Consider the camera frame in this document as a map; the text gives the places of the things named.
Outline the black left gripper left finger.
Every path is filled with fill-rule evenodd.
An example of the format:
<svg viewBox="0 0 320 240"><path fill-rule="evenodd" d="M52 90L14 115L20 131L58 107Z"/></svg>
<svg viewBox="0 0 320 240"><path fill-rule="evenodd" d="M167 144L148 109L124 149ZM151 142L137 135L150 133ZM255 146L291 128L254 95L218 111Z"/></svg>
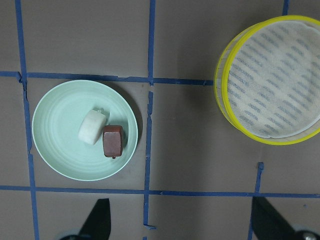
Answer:
<svg viewBox="0 0 320 240"><path fill-rule="evenodd" d="M78 233L78 240L108 240L111 234L111 208L108 198L98 199Z"/></svg>

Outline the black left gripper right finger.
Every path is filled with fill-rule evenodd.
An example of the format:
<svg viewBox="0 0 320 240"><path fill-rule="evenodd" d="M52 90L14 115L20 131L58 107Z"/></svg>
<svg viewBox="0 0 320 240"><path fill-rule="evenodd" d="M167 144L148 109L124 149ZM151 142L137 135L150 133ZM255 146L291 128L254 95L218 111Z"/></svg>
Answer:
<svg viewBox="0 0 320 240"><path fill-rule="evenodd" d="M294 240L296 231L265 197L253 197L251 227L258 240Z"/></svg>

